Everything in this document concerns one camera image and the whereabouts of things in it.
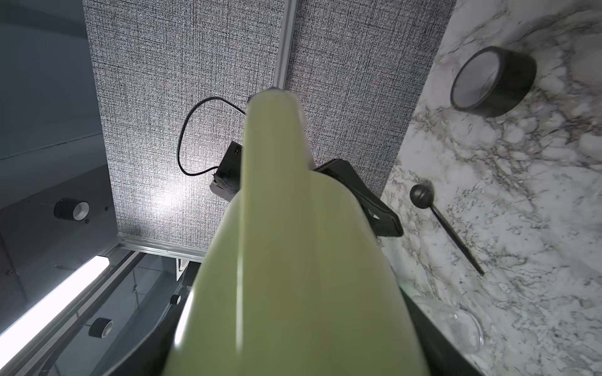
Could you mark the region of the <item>light green ceramic mug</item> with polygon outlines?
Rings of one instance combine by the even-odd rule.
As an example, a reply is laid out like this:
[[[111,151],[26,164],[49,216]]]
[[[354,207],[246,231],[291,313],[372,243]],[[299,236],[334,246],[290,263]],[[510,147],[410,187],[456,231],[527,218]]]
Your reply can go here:
[[[427,375],[358,200],[308,164],[290,92],[249,101],[241,189],[177,326],[166,375]]]

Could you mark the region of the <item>clear glass cup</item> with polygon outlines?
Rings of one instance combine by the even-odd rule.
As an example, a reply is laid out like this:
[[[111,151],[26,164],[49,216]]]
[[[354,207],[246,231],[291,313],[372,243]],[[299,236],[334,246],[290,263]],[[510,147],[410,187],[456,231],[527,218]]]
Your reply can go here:
[[[412,301],[461,354],[475,354],[484,345],[484,333],[472,313],[421,296],[412,297]]]

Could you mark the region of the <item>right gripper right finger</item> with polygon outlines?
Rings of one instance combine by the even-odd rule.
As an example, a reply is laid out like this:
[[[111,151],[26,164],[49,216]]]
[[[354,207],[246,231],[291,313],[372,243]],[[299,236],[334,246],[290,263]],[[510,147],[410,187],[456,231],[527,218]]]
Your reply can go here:
[[[481,375],[435,324],[418,307],[412,298],[400,288],[401,295],[408,308],[409,315],[420,341],[420,346],[426,356],[426,361],[432,375]]]

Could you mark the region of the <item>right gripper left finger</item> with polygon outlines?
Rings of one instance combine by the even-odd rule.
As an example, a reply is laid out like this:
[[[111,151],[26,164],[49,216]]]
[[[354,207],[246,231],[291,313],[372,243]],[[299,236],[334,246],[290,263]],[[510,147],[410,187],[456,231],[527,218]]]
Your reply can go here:
[[[190,293],[191,288],[184,287],[181,301],[171,305],[165,318],[103,375],[161,375]]]

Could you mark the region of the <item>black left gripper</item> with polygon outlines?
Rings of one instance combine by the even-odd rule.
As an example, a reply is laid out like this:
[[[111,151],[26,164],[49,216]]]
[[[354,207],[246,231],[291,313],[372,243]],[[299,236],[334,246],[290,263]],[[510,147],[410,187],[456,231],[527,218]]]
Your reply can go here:
[[[241,144],[232,141],[209,186],[213,194],[227,202],[240,191],[241,156]],[[318,166],[315,172],[339,181],[356,197],[377,237],[401,238],[404,235],[398,215],[368,189],[349,161],[332,159]]]

